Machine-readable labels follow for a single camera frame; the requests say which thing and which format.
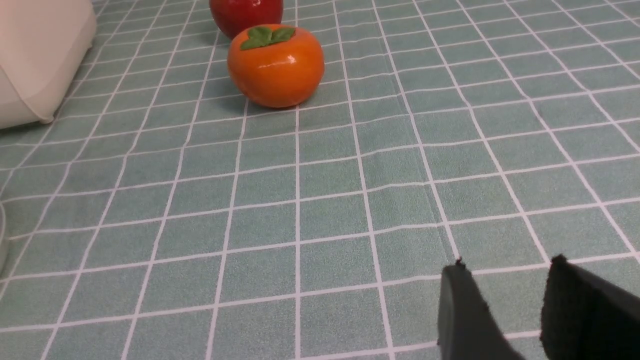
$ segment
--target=table surface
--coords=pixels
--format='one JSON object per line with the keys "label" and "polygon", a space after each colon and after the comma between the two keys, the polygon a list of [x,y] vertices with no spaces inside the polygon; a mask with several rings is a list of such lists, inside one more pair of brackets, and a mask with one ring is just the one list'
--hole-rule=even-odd
{"label": "table surface", "polygon": [[640,1],[286,0],[323,82],[249,103],[203,0],[97,1],[0,132],[0,358],[438,359],[461,256],[544,359],[549,259],[640,295]]}

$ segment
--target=red apple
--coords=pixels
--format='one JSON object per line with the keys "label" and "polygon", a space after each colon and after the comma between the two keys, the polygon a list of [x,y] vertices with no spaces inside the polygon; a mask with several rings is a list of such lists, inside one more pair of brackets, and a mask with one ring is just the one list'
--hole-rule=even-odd
{"label": "red apple", "polygon": [[216,25],[233,39],[242,30],[282,22],[283,0],[209,0]]}

